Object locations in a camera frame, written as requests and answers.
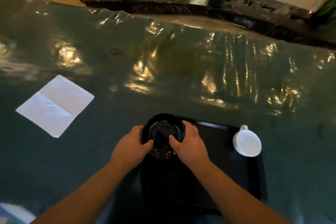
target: white napkin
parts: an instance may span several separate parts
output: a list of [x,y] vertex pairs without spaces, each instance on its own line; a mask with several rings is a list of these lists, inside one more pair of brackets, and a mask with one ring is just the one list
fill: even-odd
[[91,93],[58,75],[16,111],[58,138],[94,98]]

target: glossy plastic sheet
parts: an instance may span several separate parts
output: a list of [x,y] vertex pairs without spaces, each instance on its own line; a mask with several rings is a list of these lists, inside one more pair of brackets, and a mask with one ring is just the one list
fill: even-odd
[[[248,125],[262,140],[267,204],[298,224],[336,221],[333,51],[124,12],[0,7],[0,202],[43,213],[107,163],[131,127],[169,112]],[[15,109],[58,74],[95,99],[56,139]],[[101,223],[144,213],[137,170],[127,181]]]

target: forearm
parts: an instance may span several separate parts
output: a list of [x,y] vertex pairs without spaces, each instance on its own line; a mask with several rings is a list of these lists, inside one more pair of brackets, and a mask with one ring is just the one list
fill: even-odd
[[290,223],[237,185],[211,161],[191,168],[191,171],[229,223]]
[[85,184],[70,194],[32,224],[95,223],[109,197],[126,173],[113,163],[107,164]]

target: mug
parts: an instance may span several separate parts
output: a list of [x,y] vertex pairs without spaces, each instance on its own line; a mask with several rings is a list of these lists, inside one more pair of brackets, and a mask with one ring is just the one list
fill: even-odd
[[261,141],[259,137],[242,125],[233,137],[233,146],[236,151],[246,157],[255,157],[261,152]]

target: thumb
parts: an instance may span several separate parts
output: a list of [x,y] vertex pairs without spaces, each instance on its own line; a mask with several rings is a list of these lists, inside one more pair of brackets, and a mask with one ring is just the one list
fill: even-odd
[[153,148],[153,144],[154,141],[153,140],[149,140],[147,143],[145,143],[142,147],[144,149],[144,151],[147,153],[149,153],[149,151]]
[[174,136],[170,135],[169,144],[173,148],[174,151],[178,151],[181,143],[177,141]]

